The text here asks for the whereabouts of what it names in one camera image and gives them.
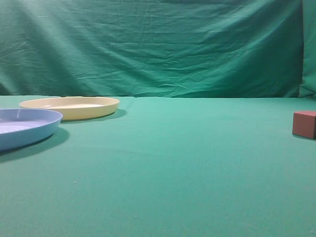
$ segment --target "plastic plate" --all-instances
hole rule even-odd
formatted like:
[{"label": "plastic plate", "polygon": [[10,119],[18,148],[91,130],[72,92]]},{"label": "plastic plate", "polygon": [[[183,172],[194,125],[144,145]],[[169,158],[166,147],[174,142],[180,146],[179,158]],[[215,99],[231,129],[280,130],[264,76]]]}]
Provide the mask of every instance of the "plastic plate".
[{"label": "plastic plate", "polygon": [[119,100],[106,97],[57,97],[29,100],[20,103],[22,108],[38,108],[61,112],[63,120],[91,119],[114,113]]},{"label": "plastic plate", "polygon": [[39,109],[0,109],[0,151],[38,142],[52,135],[63,115]]}]

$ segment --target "green cloth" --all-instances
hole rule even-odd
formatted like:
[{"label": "green cloth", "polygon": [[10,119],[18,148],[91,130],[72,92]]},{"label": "green cloth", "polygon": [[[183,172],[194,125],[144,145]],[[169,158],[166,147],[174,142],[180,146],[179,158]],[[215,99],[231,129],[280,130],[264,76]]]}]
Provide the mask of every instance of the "green cloth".
[{"label": "green cloth", "polygon": [[301,0],[2,0],[0,95],[292,97]]},{"label": "green cloth", "polygon": [[304,73],[300,96],[316,95],[316,1],[303,0]]},{"label": "green cloth", "polygon": [[1,237],[316,232],[316,144],[291,134],[314,100],[119,99],[111,116],[0,155]]}]

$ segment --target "table surface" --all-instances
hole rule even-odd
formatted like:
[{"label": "table surface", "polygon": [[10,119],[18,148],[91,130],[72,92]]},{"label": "table surface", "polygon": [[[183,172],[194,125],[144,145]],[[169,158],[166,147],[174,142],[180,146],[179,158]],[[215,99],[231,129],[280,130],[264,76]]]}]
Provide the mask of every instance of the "table surface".
[{"label": "table surface", "polygon": [[316,101],[119,99],[0,154],[0,237],[316,236],[316,143],[291,134]]}]

